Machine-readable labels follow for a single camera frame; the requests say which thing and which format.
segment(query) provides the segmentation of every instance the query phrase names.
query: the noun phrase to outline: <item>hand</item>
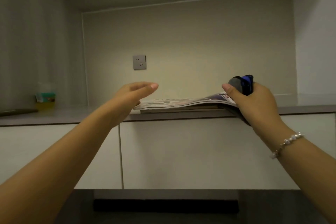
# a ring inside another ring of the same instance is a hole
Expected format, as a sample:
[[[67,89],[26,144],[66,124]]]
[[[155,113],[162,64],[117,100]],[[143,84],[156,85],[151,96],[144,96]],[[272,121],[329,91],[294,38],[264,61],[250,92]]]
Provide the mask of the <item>hand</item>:
[[[157,90],[159,85],[153,82],[134,82],[126,84],[117,91],[114,98],[105,103],[102,108],[112,115],[113,126],[117,126],[140,104],[143,99]]]
[[[266,136],[266,127],[284,125],[278,114],[275,98],[265,86],[255,82],[253,93],[249,96],[241,94],[230,84],[223,84],[222,87],[236,102],[241,113],[259,137]]]

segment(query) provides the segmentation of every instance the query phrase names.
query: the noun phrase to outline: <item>wall outlet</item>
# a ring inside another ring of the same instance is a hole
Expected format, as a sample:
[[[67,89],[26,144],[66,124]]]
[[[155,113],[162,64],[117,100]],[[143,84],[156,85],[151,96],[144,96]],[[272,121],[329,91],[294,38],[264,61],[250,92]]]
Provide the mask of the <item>wall outlet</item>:
[[[146,69],[146,55],[133,56],[133,69]]]

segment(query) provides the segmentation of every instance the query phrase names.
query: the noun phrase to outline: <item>kitchen cabinet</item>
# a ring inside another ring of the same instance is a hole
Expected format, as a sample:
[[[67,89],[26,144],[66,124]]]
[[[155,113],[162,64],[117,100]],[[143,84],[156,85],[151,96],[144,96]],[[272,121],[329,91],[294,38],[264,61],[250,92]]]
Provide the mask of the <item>kitchen cabinet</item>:
[[[335,115],[282,119],[336,157]],[[120,124],[125,189],[298,189],[237,118]]]
[[[68,133],[75,124],[0,127],[0,184]],[[108,134],[76,189],[121,189],[118,128]]]

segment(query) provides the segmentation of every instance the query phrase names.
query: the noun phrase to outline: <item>white cabinet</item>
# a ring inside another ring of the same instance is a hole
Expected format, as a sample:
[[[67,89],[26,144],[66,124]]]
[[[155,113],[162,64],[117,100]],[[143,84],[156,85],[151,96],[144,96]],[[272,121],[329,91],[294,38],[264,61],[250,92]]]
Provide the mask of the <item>white cabinet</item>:
[[[334,114],[282,119],[336,157]],[[237,118],[120,124],[125,189],[298,189]]]
[[[0,128],[0,184],[76,125]],[[76,185],[77,189],[121,189],[119,133],[114,128]]]

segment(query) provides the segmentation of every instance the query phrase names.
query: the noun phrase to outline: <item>silver bracelet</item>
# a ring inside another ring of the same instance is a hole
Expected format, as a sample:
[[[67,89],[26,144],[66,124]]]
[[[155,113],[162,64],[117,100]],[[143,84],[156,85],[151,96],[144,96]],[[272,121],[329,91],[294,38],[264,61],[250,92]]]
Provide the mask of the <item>silver bracelet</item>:
[[[297,134],[292,135],[289,139],[285,139],[285,141],[282,144],[280,144],[279,150],[276,150],[275,152],[273,152],[273,154],[270,156],[270,158],[275,159],[275,158],[279,157],[280,152],[282,151],[282,149],[285,146],[290,145],[293,141],[295,141],[296,139],[298,139],[300,137],[304,137],[304,135],[301,132],[298,132]]]

